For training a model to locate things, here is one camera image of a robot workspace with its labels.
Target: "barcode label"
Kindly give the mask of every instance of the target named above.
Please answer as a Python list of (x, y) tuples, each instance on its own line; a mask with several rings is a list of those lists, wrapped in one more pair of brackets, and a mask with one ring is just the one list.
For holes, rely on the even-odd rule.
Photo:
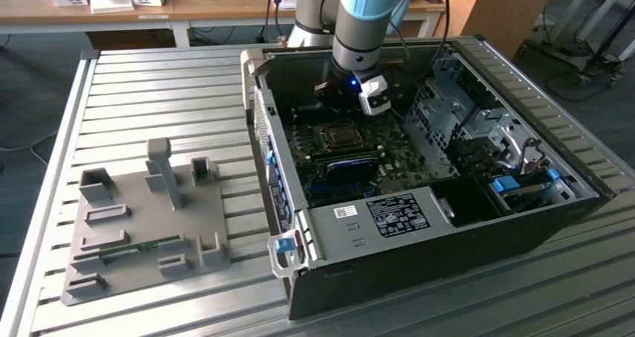
[(139, 19), (167, 19), (168, 15), (140, 15)]
[(349, 205), (348, 207), (340, 207), (333, 209), (335, 212), (335, 217), (336, 218), (344, 218), (347, 216), (356, 216), (357, 215), (357, 210), (355, 209), (353, 205)]

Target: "aluminum profile table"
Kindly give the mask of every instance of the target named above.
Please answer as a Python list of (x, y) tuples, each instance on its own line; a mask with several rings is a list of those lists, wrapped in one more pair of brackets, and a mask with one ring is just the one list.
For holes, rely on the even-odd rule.
[[(619, 197), (529, 254), (303, 321), (287, 319), (244, 111), (249, 46), (104, 51), (78, 63), (0, 336), (625, 336), (635, 333), (633, 172), (495, 50), (463, 39)], [(223, 177), (231, 267), (76, 306), (60, 303), (80, 171), (143, 170), (208, 155)]]

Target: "label sticker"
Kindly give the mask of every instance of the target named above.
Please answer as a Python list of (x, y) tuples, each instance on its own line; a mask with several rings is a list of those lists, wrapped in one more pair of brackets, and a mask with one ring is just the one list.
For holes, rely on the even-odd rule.
[(140, 15), (139, 19), (167, 19), (168, 15)]
[(333, 209), (335, 212), (335, 217), (336, 218), (344, 218), (347, 216), (356, 216), (357, 215), (357, 210), (355, 209), (353, 205), (349, 205), (348, 207), (340, 207)]
[(365, 205), (384, 238), (429, 228), (424, 212), (411, 193), (367, 202)]

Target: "green circuit board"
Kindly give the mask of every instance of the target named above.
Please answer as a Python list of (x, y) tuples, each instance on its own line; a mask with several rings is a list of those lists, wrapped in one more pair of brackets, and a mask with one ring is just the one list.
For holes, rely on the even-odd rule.
[[(304, 195), (311, 207), (421, 187), (432, 177), (424, 158), (392, 112), (355, 115), (332, 123), (292, 125), (285, 132)], [(333, 167), (363, 160), (368, 168)], [(337, 176), (332, 183), (329, 173)]]

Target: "table leg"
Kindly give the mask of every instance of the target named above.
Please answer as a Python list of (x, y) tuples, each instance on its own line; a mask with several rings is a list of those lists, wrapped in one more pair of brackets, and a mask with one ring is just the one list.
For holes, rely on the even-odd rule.
[(439, 24), (440, 12), (431, 12), (420, 23), (417, 37), (432, 37)]
[(189, 21), (172, 21), (172, 32), (175, 35), (175, 43), (177, 48), (189, 47)]

